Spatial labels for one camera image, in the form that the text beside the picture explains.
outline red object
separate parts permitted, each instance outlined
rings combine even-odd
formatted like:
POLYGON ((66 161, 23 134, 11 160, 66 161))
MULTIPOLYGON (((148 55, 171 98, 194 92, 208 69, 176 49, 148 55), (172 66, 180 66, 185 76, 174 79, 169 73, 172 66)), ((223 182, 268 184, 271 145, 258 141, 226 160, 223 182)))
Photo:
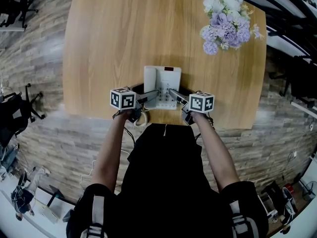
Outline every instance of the red object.
POLYGON ((285 188, 287 188, 287 190, 293 195, 294 194, 294 189, 292 187, 291 184, 287 183, 286 185, 284 185, 285 188))

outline white strap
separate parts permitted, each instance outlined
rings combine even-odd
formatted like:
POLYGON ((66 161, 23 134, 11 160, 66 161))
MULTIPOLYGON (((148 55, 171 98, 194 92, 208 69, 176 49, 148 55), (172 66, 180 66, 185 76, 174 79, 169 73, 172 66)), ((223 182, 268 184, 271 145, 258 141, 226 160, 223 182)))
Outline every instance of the white strap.
POLYGON ((93 202, 93 224, 104 224, 104 201, 103 196, 94 196, 93 202))

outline desk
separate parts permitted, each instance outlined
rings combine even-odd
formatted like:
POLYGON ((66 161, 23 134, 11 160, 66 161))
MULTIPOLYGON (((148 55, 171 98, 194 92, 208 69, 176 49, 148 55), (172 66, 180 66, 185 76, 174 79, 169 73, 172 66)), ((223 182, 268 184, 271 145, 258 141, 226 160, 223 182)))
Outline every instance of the desk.
MULTIPOLYGON (((266 35, 265 13, 248 4, 266 35)), ((112 88, 143 82, 145 65, 182 68, 181 85, 215 95, 217 128, 251 128, 263 84, 266 39, 238 50, 204 53, 209 23, 203 0, 73 0, 65 33, 63 90, 70 114, 112 119, 112 88)), ((150 122, 184 124, 176 111, 150 111, 150 122)))

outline wall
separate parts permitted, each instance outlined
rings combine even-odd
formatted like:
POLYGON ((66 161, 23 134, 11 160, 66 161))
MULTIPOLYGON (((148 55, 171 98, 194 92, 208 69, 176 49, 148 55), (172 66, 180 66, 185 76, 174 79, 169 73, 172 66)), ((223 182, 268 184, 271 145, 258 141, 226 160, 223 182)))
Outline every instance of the wall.
MULTIPOLYGON (((317 162, 312 161, 302 178, 304 183, 317 181, 317 162)), ((317 231, 317 197, 292 222, 288 234, 277 233, 273 238, 311 238, 317 231)))
POLYGON ((20 222, 15 218, 15 210, 10 202, 10 195, 17 183, 17 178, 8 176, 0 183, 0 229, 2 232, 8 238, 65 238, 67 223, 64 223, 62 218, 74 206, 55 198, 50 209, 59 217, 59 220, 56 224, 52 224, 41 214, 43 206, 49 202, 51 195, 38 188, 36 200, 33 199, 30 203, 35 216, 27 212, 20 222))

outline floor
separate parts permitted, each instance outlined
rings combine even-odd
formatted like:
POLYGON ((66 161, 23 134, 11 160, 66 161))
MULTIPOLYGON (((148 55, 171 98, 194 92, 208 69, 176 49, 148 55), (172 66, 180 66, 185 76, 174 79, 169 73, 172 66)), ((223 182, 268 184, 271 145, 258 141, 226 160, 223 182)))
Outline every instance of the floor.
MULTIPOLYGON (((70 116, 65 113, 62 88, 62 57, 68 11, 72 0, 36 0, 39 13, 29 13, 25 32, 0 33, 0 71, 5 93, 22 92, 31 83, 31 95, 42 91, 44 97, 37 109, 47 118, 37 119, 12 142, 20 143, 18 162, 28 169, 44 165, 52 172, 41 186, 58 187, 66 199, 76 202, 82 195, 79 182, 82 174, 91 170, 111 121, 70 116)), ((266 71, 256 119, 252 129, 218 130, 234 159, 241 180, 253 181, 260 192, 271 181, 283 185, 292 181, 309 161, 317 142, 317 126, 308 130, 313 121, 290 105, 292 97, 279 96, 283 80, 271 80, 268 72, 282 71, 279 53, 267 48, 266 71), (297 157, 287 162, 292 151, 297 157)), ((127 125, 135 138, 144 129, 127 125)), ((124 133, 123 150, 132 150, 132 140, 124 133)), ((212 188, 216 184, 205 150, 202 152, 204 172, 212 188)), ((128 166, 127 154, 122 153, 116 189, 128 166)), ((83 187, 90 177, 83 178, 83 187)))

